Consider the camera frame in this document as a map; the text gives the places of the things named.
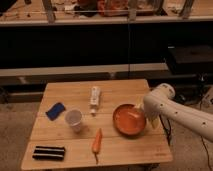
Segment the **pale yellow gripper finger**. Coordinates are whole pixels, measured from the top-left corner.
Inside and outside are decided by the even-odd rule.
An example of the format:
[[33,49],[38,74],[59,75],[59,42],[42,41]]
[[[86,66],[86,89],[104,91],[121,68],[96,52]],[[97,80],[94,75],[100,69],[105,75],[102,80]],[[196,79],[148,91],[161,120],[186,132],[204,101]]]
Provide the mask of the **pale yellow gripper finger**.
[[155,118],[155,119],[153,119],[153,120],[151,120],[150,123],[151,123],[152,128],[156,129],[158,127],[158,125],[159,125],[159,119],[158,119],[158,117]]
[[138,112],[143,112],[144,108],[143,108],[143,103],[139,103],[139,104],[136,104],[134,106],[134,109],[136,109]]

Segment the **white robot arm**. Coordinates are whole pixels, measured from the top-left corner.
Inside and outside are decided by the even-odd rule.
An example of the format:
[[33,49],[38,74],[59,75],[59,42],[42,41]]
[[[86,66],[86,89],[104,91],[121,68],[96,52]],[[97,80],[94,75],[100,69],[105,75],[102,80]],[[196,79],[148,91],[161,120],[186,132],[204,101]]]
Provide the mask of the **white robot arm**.
[[145,115],[152,125],[159,115],[164,115],[213,142],[213,115],[176,103],[173,101],[174,97],[174,88],[170,84],[162,83],[143,96],[137,109]]

